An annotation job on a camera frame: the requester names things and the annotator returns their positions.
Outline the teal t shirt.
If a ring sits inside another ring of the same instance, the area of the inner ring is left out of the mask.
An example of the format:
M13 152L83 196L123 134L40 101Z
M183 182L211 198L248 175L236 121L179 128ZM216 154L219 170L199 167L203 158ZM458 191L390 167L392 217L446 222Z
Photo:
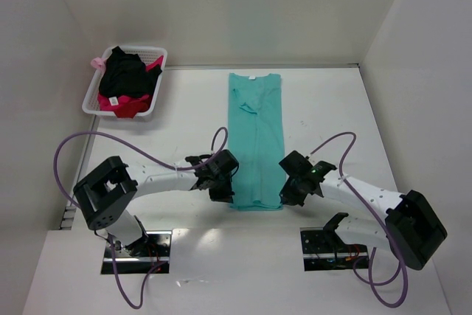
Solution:
M239 211L282 209L286 182L282 126L282 78L229 75L228 148L239 161L232 207Z

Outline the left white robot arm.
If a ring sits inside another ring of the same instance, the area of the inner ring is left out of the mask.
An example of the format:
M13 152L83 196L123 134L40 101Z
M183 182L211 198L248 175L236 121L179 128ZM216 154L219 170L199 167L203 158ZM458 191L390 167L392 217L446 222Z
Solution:
M214 154L187 156L166 168L127 165L112 156L80 180L73 193L87 227L106 231L132 257L145 256L151 241L138 217L127 211L132 200L170 191L207 190L211 201L231 204L233 173L239 162L227 149Z

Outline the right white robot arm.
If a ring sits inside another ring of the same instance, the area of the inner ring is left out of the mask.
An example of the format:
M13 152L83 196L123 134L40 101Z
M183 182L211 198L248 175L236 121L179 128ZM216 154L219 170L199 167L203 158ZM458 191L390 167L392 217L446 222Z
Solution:
M325 239L333 248L358 244L389 250L406 267L419 271L447 237L443 223L418 191L385 190L343 176L331 163L313 165L295 150L280 167L288 175L280 191L283 204L303 206L309 195L317 195L367 212L365 219L338 212L324 225Z

